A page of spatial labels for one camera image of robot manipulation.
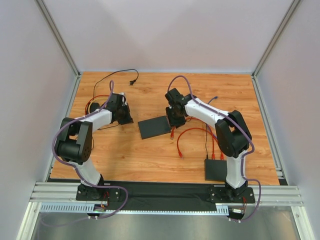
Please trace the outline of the black network switch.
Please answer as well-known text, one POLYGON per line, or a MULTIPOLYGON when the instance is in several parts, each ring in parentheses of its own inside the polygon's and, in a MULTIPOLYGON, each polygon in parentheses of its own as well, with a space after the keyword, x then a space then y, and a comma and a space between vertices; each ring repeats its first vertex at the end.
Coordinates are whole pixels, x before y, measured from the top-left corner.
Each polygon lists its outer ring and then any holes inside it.
POLYGON ((171 127, 165 115, 139 121, 138 127, 142 140, 165 135, 171 132, 171 127))
POLYGON ((226 177, 227 162, 225 160, 204 160, 204 179, 206 181, 225 182, 226 177))

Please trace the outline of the left aluminium frame post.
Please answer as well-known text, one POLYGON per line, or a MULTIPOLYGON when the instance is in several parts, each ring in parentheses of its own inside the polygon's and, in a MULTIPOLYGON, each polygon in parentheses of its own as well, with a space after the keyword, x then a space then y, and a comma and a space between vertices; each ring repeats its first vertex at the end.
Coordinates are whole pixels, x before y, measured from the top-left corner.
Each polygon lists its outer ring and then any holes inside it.
POLYGON ((65 41, 62 38, 62 35, 45 3, 44 0, 35 0, 35 3, 37 5, 37 7, 39 8, 45 22, 47 23, 50 31, 53 34, 53 37, 55 39, 55 41, 57 42, 58 46, 60 47, 67 63, 69 64, 70 68, 72 69, 74 75, 76 77, 78 77, 80 75, 80 71, 78 69, 78 67, 76 66, 76 63, 74 61, 74 59, 71 56, 70 51, 68 50, 67 45, 65 44, 65 41))

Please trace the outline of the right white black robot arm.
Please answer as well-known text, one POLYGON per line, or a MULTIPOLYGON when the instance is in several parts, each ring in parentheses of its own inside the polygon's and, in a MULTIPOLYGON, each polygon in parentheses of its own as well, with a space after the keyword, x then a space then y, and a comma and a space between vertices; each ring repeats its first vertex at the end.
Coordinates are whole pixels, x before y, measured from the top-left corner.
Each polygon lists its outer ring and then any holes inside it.
POLYGON ((217 109, 192 94, 180 94, 176 88, 169 90, 165 98, 169 104, 165 111, 172 128, 183 126, 187 117, 193 117, 215 129, 219 149, 226 155, 225 195, 231 200, 239 197, 248 187, 243 167, 252 143, 242 114, 237 110, 217 109))

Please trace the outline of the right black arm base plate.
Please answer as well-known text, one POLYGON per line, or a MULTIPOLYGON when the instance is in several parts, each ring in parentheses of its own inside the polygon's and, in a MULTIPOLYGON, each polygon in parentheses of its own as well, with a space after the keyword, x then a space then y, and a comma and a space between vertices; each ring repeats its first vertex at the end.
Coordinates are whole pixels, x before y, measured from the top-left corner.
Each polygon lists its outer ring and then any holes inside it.
POLYGON ((212 203, 235 203, 242 204, 244 201, 249 204, 256 202, 251 187, 240 187, 239 190, 225 185, 214 185, 208 188, 210 201, 212 203))

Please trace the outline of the right aluminium frame post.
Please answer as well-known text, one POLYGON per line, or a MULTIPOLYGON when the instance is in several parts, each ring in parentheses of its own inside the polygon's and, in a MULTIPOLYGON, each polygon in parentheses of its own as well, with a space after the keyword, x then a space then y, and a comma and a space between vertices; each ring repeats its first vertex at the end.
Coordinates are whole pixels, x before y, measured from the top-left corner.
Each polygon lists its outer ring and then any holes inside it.
POLYGON ((301 4, 301 0, 292 0, 288 9, 286 10, 282 20, 280 21, 279 26, 277 27, 275 33, 273 34, 270 42, 268 43, 265 51, 263 52, 260 60, 258 61, 257 66, 255 67, 254 71, 252 72, 252 78, 256 78, 259 73, 261 72, 263 66, 267 62, 269 56, 271 55, 272 51, 276 47, 279 39, 281 38, 282 34, 284 33, 287 25, 289 24, 290 20, 292 19, 293 15, 295 14, 297 8, 301 4))

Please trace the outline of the aluminium frame post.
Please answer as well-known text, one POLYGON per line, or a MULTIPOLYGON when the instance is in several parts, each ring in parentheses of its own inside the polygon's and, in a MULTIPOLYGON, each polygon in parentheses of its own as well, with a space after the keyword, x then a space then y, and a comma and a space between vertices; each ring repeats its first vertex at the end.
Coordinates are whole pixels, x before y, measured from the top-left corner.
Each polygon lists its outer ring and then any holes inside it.
POLYGON ((53 37, 55 39, 55 41, 57 42, 58 46, 60 47, 67 63, 69 64, 70 68, 72 69, 74 75, 76 77, 78 77, 80 75, 80 71, 78 69, 78 67, 76 66, 76 63, 74 61, 74 59, 71 56, 70 51, 68 50, 67 45, 65 44, 65 41, 62 38, 62 35, 45 3, 44 0, 35 0, 35 3, 37 5, 37 7, 39 8, 45 22, 47 23, 50 31, 53 34, 53 37))
POLYGON ((284 33, 287 25, 289 24, 290 20, 292 19, 293 15, 295 14, 297 8, 301 4, 301 0, 292 0, 288 9, 286 10, 282 20, 280 21, 279 26, 277 27, 275 33, 273 34, 270 42, 268 43, 265 51, 263 52, 260 60, 258 61, 257 66, 255 67, 254 71, 252 72, 252 78, 256 78, 259 73, 261 72, 263 66, 267 62, 269 56, 271 55, 272 51, 276 47, 279 39, 281 38, 282 34, 284 33))

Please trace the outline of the aluminium front rail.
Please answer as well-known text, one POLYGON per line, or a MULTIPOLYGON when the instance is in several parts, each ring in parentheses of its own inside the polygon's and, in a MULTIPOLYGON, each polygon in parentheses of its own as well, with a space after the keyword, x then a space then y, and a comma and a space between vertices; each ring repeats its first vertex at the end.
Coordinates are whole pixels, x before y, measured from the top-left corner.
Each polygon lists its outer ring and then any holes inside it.
MULTIPOLYGON (((60 202, 74 202, 78 182, 36 182, 31 202, 48 202, 55 199, 60 202)), ((262 206, 304 206, 297 186, 263 185, 260 204, 262 206)))

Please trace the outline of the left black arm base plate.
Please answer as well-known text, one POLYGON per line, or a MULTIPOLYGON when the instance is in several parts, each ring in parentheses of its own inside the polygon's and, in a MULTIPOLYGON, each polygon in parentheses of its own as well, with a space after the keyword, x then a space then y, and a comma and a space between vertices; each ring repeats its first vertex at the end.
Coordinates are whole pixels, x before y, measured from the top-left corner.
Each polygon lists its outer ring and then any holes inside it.
POLYGON ((112 201, 118 202, 121 200, 123 191, 119 188, 97 188, 84 184, 77 187, 75 199, 77 201, 112 201))

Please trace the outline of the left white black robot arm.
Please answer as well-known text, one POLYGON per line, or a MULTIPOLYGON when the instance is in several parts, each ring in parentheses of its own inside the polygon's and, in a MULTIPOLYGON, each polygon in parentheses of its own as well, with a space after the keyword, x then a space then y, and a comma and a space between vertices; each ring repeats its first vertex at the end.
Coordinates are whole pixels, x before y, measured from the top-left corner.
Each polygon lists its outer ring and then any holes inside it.
POLYGON ((133 119, 123 92, 112 93, 105 103, 94 103, 85 113, 79 118, 66 117, 62 120, 52 143, 52 152, 58 161, 74 168, 78 174, 80 185, 76 200, 105 201, 108 194, 102 188, 104 179, 91 158, 93 133, 114 122, 131 124, 133 119))

